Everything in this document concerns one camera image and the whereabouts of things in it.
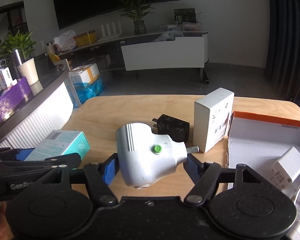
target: desk leg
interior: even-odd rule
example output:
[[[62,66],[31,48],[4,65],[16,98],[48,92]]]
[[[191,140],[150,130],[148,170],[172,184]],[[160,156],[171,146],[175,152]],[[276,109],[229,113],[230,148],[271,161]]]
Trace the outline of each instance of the desk leg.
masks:
[[[76,92],[75,89],[74,89],[74,86],[73,86],[73,84],[72,84],[72,81],[71,81],[71,78],[70,78],[69,75],[68,75],[68,77],[67,77],[66,80],[67,80],[68,86],[70,87],[70,90],[71,90],[71,92],[72,92],[72,94],[73,94],[73,96],[74,96],[75,102],[76,102],[77,105],[80,107],[80,106],[81,106],[81,102],[80,102],[80,100],[79,100],[79,98],[78,98],[77,92]]]
[[[206,72],[204,71],[204,68],[200,68],[200,83],[205,83],[206,85],[209,85],[209,78],[206,74]]]

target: white pot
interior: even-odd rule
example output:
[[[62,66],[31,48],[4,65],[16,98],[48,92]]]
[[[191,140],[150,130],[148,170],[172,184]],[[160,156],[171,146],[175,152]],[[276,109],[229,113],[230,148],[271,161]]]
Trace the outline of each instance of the white pot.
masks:
[[[39,81],[37,69],[35,68],[34,64],[34,58],[31,58],[22,65],[18,66],[18,70],[21,76],[27,78],[30,86]]]

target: white ribbed panel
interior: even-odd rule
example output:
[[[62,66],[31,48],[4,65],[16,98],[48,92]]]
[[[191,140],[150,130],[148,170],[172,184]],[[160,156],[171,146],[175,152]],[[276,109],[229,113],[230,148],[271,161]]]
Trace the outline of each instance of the white ribbed panel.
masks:
[[[65,83],[62,83],[35,111],[14,128],[0,143],[0,148],[36,147],[52,130],[59,130],[68,122],[72,110],[73,103]]]

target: yellow box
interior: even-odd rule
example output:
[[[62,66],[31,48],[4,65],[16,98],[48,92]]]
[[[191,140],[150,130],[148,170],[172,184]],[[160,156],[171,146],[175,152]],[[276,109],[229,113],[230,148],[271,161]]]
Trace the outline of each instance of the yellow box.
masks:
[[[89,32],[77,35],[75,37],[75,40],[77,41],[78,47],[91,44],[96,41],[96,31],[89,31]]]

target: cardboard box with orange tape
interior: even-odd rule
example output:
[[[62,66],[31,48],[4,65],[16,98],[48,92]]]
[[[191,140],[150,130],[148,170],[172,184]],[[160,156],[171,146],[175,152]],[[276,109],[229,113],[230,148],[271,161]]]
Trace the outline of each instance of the cardboard box with orange tape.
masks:
[[[76,67],[69,73],[69,75],[73,84],[92,84],[100,76],[96,63]]]

